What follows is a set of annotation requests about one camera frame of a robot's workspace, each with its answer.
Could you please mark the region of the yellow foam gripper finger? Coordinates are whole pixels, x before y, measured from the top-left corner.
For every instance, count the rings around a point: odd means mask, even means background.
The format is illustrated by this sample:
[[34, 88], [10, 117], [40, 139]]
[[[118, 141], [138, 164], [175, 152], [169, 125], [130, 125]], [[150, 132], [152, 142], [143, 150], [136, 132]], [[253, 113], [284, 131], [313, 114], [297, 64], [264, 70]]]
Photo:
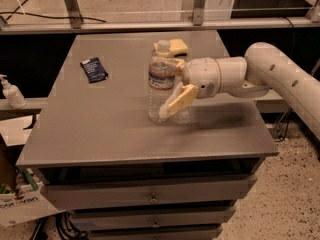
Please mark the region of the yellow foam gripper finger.
[[183, 59], [175, 58], [174, 63], [176, 68], [176, 75], [181, 76], [182, 70], [184, 69], [186, 62]]
[[184, 85], [180, 82], [174, 89], [172, 95], [160, 107], [159, 118], [166, 120], [180, 110], [188, 107], [197, 97], [198, 92], [199, 88], [194, 84]]

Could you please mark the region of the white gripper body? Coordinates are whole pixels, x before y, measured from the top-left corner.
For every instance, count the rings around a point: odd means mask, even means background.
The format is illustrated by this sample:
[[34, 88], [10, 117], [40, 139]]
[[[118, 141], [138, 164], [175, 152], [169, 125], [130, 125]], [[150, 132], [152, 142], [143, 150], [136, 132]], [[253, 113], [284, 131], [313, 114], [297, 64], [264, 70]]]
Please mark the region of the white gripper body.
[[214, 97], [221, 87], [220, 67], [211, 58], [193, 59], [182, 70], [182, 82], [198, 88], [198, 99]]

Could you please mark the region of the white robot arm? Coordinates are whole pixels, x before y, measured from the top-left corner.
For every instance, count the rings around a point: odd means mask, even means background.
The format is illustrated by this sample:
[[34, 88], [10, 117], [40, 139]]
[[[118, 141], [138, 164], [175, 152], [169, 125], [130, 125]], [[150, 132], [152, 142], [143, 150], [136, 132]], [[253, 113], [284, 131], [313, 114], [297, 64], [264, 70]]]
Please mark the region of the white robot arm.
[[269, 43], [252, 44], [244, 56], [193, 59], [185, 63], [181, 77], [173, 94], [160, 107], [162, 119], [190, 106], [195, 99], [219, 93], [256, 98], [274, 90], [320, 138], [320, 81]]

